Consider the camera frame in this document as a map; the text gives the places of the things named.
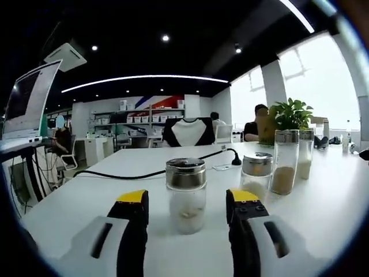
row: glass jar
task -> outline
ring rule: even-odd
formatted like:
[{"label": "glass jar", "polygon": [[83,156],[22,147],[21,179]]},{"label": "glass jar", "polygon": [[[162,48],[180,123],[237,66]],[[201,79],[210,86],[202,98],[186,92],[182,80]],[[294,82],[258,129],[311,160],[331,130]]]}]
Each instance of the glass jar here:
[{"label": "glass jar", "polygon": [[170,218],[182,234],[194,234],[204,225],[206,206],[205,162],[196,158],[167,161]]},{"label": "glass jar", "polygon": [[308,180],[312,161],[312,149],[314,147],[314,131],[300,131],[299,160],[297,175],[301,179]]},{"label": "glass jar", "polygon": [[243,157],[241,171],[241,189],[256,195],[265,201],[272,177],[273,155],[256,152]]},{"label": "glass jar", "polygon": [[286,195],[292,191],[299,157],[299,131],[276,131],[273,178],[270,190]]}]

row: computer monitor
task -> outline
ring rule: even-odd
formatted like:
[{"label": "computer monitor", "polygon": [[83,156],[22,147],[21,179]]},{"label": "computer monitor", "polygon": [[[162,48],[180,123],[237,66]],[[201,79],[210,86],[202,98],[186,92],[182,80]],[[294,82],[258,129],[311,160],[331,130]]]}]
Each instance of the computer monitor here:
[{"label": "computer monitor", "polygon": [[3,140],[40,135],[47,95],[61,62],[40,66],[16,80],[6,107]]}]

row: jar lid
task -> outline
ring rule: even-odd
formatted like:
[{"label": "jar lid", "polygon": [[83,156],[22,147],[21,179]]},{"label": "jar lid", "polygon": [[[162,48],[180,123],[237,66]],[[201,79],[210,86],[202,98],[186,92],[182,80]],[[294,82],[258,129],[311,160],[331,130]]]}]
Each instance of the jar lid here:
[{"label": "jar lid", "polygon": [[177,190],[192,190],[206,184],[205,162],[197,158],[179,158],[167,161],[167,186]]},{"label": "jar lid", "polygon": [[256,152],[243,157],[242,171],[252,176],[267,176],[272,173],[273,155]]},{"label": "jar lid", "polygon": [[300,131],[300,140],[314,140],[314,131],[313,130],[301,130]]},{"label": "jar lid", "polygon": [[299,130],[276,130],[276,143],[298,143],[300,139]]}]

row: green leaves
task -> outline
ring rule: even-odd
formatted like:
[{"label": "green leaves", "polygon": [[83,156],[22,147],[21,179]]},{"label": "green leaves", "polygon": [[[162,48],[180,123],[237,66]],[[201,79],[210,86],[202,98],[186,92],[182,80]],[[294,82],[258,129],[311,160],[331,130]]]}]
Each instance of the green leaves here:
[{"label": "green leaves", "polygon": [[293,101],[292,98],[288,98],[288,103],[276,103],[277,105],[272,106],[270,111],[273,110],[273,116],[275,114],[279,130],[308,129],[308,123],[312,117],[312,111],[308,110],[312,110],[312,107],[306,106],[306,103],[300,100]]}]

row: laptop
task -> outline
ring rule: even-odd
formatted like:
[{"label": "laptop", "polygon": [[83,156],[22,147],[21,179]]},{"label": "laptop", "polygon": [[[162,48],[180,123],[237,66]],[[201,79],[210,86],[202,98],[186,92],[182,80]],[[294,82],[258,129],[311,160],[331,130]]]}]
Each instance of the laptop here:
[{"label": "laptop", "polygon": [[3,154],[42,142],[41,118],[60,61],[40,66],[18,78],[7,103],[0,151]]}]

